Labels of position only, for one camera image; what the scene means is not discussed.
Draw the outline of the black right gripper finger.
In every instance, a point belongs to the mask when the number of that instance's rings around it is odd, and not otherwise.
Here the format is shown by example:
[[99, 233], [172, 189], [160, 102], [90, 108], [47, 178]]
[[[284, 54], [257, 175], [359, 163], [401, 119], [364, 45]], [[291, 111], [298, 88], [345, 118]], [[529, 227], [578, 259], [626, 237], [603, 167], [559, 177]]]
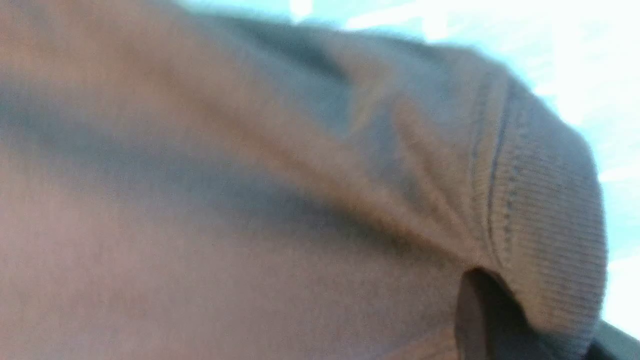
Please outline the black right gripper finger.
[[490, 273], [464, 272], [455, 310], [460, 360], [549, 360], [521, 306]]

